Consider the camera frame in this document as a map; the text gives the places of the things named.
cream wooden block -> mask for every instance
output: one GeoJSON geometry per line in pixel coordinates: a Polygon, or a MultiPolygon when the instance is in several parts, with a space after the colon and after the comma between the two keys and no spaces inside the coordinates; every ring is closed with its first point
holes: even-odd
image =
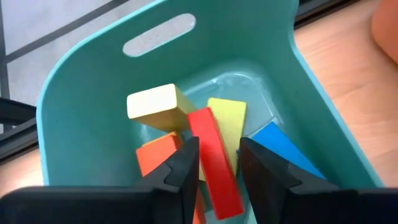
{"type": "Polygon", "coordinates": [[[246,103],[242,101],[210,98],[207,106],[211,108],[217,120],[218,130],[223,138],[225,153],[231,169],[236,175],[238,156],[236,150],[243,134],[246,103]]]}
{"type": "Polygon", "coordinates": [[[174,84],[127,97],[127,115],[130,119],[167,132],[188,129],[187,114],[192,111],[195,107],[174,84]]]}

teal plastic bin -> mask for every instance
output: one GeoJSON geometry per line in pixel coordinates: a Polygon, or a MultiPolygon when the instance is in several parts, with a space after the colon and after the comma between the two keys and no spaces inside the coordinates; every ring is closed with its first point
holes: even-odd
{"type": "Polygon", "coordinates": [[[297,7],[297,0],[156,1],[80,42],[52,70],[37,108],[45,184],[133,185],[141,178],[135,149],[162,133],[129,120],[126,97],[175,83],[198,108],[209,97],[246,101],[245,135],[276,120],[340,187],[381,186],[294,44],[297,7]],[[127,41],[181,14],[195,17],[189,32],[139,57],[123,52],[127,41]]]}

gray floor tile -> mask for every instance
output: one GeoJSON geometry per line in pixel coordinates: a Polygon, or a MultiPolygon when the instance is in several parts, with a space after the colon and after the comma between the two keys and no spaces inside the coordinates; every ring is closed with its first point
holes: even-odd
{"type": "Polygon", "coordinates": [[[8,64],[11,99],[36,105],[43,82],[59,58],[85,37],[152,0],[129,1],[71,33],[8,64]]]}
{"type": "Polygon", "coordinates": [[[110,0],[2,0],[6,53],[55,31],[110,0]]]}

